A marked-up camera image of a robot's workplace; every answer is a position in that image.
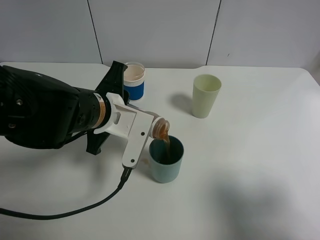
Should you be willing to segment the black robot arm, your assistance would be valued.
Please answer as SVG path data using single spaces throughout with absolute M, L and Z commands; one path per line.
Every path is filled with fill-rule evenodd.
M 56 78 L 4 65 L 0 68 L 0 134 L 31 149 L 60 149 L 81 136 L 88 153 L 98 155 L 109 137 L 95 134 L 111 118 L 107 93 L 125 102 L 127 66 L 114 61 L 94 90 L 71 86 Z

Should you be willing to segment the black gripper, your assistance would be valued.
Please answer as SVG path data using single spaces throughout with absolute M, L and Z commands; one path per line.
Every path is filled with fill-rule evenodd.
M 130 94 L 124 89 L 124 72 L 127 66 L 124 63 L 113 61 L 110 69 L 103 77 L 95 91 L 101 96 L 107 93 L 114 93 L 121 96 L 123 104 L 128 105 L 130 102 Z M 86 134 L 87 146 L 86 152 L 92 155 L 101 153 L 101 147 L 110 136 L 107 132 L 94 134 L 94 130 L 89 130 Z

